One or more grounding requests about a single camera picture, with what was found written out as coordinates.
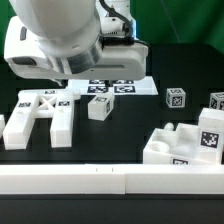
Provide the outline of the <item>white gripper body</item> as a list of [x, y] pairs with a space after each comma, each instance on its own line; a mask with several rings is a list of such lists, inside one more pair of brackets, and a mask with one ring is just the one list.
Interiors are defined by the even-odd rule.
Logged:
[[85, 57], [77, 65], [82, 71], [73, 74], [65, 60], [51, 61], [44, 55], [38, 47], [37, 36], [17, 16], [9, 22], [4, 45], [4, 59], [9, 67], [16, 75], [27, 79], [140, 80], [146, 75], [148, 52], [140, 43], [105, 46], [97, 63], [86, 69], [85, 65], [92, 59]]

